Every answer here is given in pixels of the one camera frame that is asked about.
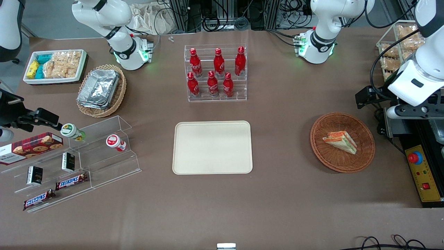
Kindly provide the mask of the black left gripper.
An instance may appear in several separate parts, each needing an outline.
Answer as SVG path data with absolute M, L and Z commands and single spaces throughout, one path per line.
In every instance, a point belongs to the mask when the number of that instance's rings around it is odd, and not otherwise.
M 390 101 L 391 106 L 400 104 L 399 98 L 390 90 L 382 90 L 382 98 Z M 376 109 L 379 109 L 379 103 L 382 102 L 382 99 L 378 98 L 377 93 L 371 86 L 366 86 L 355 94 L 355 102 L 357 109 L 362 109 L 367 105 L 372 105 Z

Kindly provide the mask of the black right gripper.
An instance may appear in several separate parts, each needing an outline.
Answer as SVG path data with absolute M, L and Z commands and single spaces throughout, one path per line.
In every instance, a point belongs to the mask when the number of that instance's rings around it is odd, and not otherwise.
M 0 125 L 10 127 L 11 123 L 16 122 L 16 128 L 32 132 L 34 123 L 48 127 L 62 127 L 59 122 L 59 116 L 49 112 L 46 109 L 38 108 L 33 116 L 23 116 L 26 114 L 24 98 L 12 94 L 6 90 L 1 90 L 0 97 Z

